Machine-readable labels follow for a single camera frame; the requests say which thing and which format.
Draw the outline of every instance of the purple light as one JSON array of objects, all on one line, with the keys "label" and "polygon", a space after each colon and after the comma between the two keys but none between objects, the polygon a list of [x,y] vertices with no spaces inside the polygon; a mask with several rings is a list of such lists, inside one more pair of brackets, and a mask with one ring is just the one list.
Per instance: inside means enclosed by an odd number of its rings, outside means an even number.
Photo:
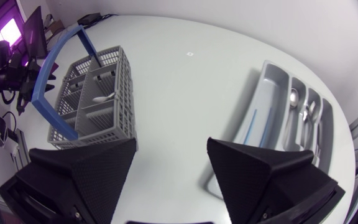
[{"label": "purple light", "polygon": [[0,31],[0,40],[6,40],[12,46],[22,34],[14,19],[11,19]]}]

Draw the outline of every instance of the white tabletop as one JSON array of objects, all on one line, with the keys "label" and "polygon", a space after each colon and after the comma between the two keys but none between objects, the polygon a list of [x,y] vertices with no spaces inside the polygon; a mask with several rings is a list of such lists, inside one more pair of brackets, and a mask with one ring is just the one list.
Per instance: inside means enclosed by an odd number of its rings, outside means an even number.
[{"label": "white tabletop", "polygon": [[[230,223],[224,202],[205,191],[212,173],[208,137],[231,141],[252,97],[264,60],[307,82],[333,106],[329,175],[346,191],[325,223],[343,223],[354,187],[354,148],[345,116],[326,85],[293,57],[250,37],[197,22],[117,16],[86,30],[96,50],[121,45],[134,82],[139,151],[112,223]],[[86,56],[79,38],[64,46],[57,88],[68,66]],[[49,124],[32,105],[18,119],[29,148],[51,149]]]}]

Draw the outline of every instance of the dishwasher cutlery basket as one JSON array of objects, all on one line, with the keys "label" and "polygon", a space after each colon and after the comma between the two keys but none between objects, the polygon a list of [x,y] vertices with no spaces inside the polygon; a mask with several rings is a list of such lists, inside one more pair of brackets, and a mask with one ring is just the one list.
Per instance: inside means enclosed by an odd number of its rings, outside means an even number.
[{"label": "dishwasher cutlery basket", "polygon": [[[60,49],[78,34],[89,53],[70,65],[55,103],[44,98],[45,86]],[[48,142],[57,149],[135,138],[131,68],[120,46],[96,52],[82,26],[65,35],[41,67],[32,103],[51,124]],[[114,97],[103,103],[93,98]]]}]

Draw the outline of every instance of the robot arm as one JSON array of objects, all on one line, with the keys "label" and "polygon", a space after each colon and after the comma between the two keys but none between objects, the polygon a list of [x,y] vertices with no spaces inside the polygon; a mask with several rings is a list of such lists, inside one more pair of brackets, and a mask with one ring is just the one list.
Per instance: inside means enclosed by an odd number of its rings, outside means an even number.
[{"label": "robot arm", "polygon": [[[0,95],[5,104],[10,104],[18,92],[16,109],[19,115],[24,112],[25,106],[31,101],[35,81],[37,80],[40,66],[35,58],[30,58],[26,65],[22,65],[22,55],[11,53],[9,43],[0,41]],[[49,80],[56,77],[50,74]],[[47,84],[46,90],[54,86]],[[5,99],[4,91],[13,91],[14,95],[10,100]]]}]

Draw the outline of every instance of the blue plastic handle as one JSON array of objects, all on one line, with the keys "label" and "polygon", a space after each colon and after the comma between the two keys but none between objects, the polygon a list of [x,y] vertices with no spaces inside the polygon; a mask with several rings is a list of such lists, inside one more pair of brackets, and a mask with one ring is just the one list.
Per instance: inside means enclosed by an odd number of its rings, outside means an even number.
[{"label": "blue plastic handle", "polygon": [[[68,140],[78,139],[78,133],[59,116],[53,106],[48,103],[47,99],[45,99],[44,94],[48,77],[57,55],[65,43],[74,35],[78,35],[89,55],[96,56],[96,51],[88,35],[86,35],[84,28],[82,26],[77,26],[76,28],[70,30],[56,43],[55,46],[53,46],[52,50],[48,54],[48,57],[43,62],[31,98],[31,103],[38,110],[38,112]],[[99,59],[97,57],[95,57],[95,59],[100,65]]]}]

